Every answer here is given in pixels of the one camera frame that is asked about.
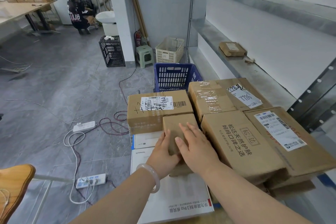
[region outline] power strip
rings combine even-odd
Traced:
[[[77,133],[77,132],[82,132],[82,131],[85,131],[85,130],[89,130],[89,129],[92,129],[92,128],[95,128],[96,127],[96,122],[95,121],[90,121],[90,122],[86,122],[86,123],[77,123],[77,125],[74,125],[73,127],[73,132],[74,133]]]
[[[92,175],[88,177],[78,178],[77,183],[76,183],[76,189],[87,188],[89,185],[97,186],[97,185],[105,184],[106,178],[107,178],[106,173],[100,174],[100,175]]]

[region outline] cardboard tube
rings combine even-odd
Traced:
[[[139,14],[139,10],[138,10],[138,7],[137,7],[137,3],[135,0],[132,0],[133,1],[133,6],[134,6],[134,9],[135,9],[135,13],[136,13],[136,17],[138,18],[138,21],[139,21],[139,24],[140,24],[140,31],[141,31],[141,34],[146,37],[145,35],[145,31],[144,31],[144,27],[142,26],[142,21],[141,21],[141,17],[140,17],[140,14]]]
[[[141,21],[142,21],[143,30],[145,31],[145,37],[147,39],[148,38],[148,33],[147,33],[147,29],[146,29],[144,18],[142,17],[142,12],[141,12],[141,8],[140,8],[140,5],[139,5],[139,0],[135,0],[135,2],[136,2],[136,5],[138,7],[138,11],[139,11],[140,18],[141,18]]]

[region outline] green plastic stool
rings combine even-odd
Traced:
[[[153,64],[153,50],[148,45],[142,45],[136,48],[136,60],[141,68],[145,65]]]

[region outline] blue crate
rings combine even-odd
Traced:
[[[189,82],[203,81],[194,64],[156,63],[155,92],[187,90]]]

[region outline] metal shelf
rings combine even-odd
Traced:
[[[336,36],[336,8],[299,0],[233,0],[296,22],[311,29]]]
[[[191,25],[203,37],[235,77],[247,78],[273,106],[281,106],[287,110],[296,101],[283,86],[277,83],[277,81],[270,77],[257,64],[248,64],[243,60],[243,57],[226,57],[220,50],[219,43],[230,41],[230,39],[206,19],[192,19]]]
[[[209,64],[206,57],[200,51],[198,47],[189,47],[188,53],[190,59],[197,66],[197,69],[205,81],[208,80],[219,80],[218,75],[213,70],[212,66]]]

